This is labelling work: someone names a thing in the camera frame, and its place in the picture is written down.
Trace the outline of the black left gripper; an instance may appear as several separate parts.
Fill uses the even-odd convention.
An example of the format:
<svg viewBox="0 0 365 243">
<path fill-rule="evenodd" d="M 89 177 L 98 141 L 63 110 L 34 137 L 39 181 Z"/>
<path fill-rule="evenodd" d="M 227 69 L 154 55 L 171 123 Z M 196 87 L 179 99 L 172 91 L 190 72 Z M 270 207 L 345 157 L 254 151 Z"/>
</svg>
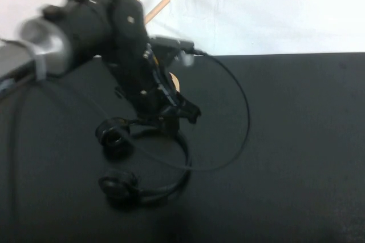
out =
<svg viewBox="0 0 365 243">
<path fill-rule="evenodd" d="M 113 69 L 113 76 L 124 97 L 142 119 L 158 119 L 160 132 L 175 137 L 179 134 L 179 118 L 196 124 L 201 116 L 198 106 L 177 93 L 163 62 L 147 44 L 136 59 L 124 58 Z"/>
</svg>

